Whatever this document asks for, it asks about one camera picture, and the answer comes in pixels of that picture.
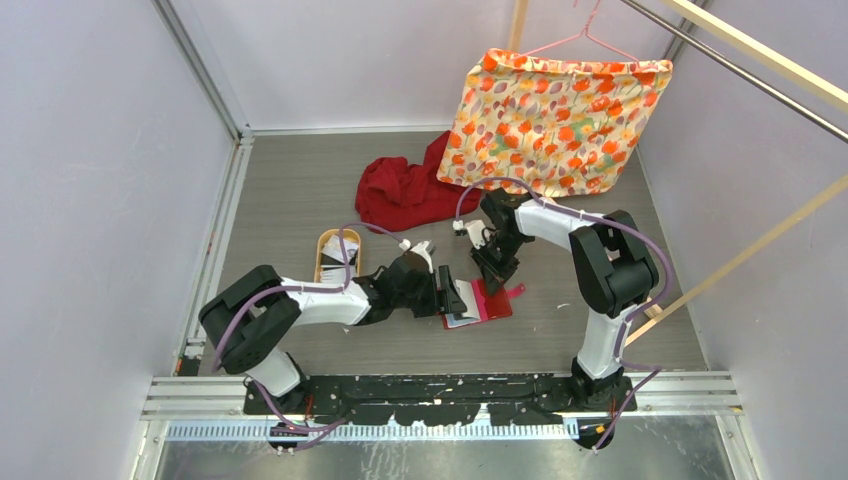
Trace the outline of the red leather card holder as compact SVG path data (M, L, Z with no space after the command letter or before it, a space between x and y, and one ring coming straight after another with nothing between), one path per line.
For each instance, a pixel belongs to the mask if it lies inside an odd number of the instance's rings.
M526 291L525 285L520 283L509 290L501 287L494 294L489 295L482 278L473 281L457 280L456 286L467 310L461 314L443 315L443 327L446 330L511 317L513 315L511 301Z

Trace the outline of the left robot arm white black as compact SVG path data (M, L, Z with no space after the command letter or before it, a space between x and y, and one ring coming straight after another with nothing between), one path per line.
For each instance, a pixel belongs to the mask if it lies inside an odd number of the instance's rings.
M467 305L448 266L434 267L427 254L406 251L348 284L295 281L260 265L204 305L198 319L215 347L216 365L247 375L280 412L293 414L305 405L306 376L281 348L283 337L306 325L371 325L397 310L421 318L464 314Z

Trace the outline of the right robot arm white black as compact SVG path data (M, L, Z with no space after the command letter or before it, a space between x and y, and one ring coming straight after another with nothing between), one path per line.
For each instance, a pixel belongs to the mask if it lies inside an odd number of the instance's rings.
M589 307L583 344L572 361L568 391L584 410L596 410L620 387L629 316L647 304L659 272L625 211L587 214L530 194L488 192L480 206L487 222L456 220L468 235L484 287L494 293L516 272L521 246L542 239L570 253L579 292Z

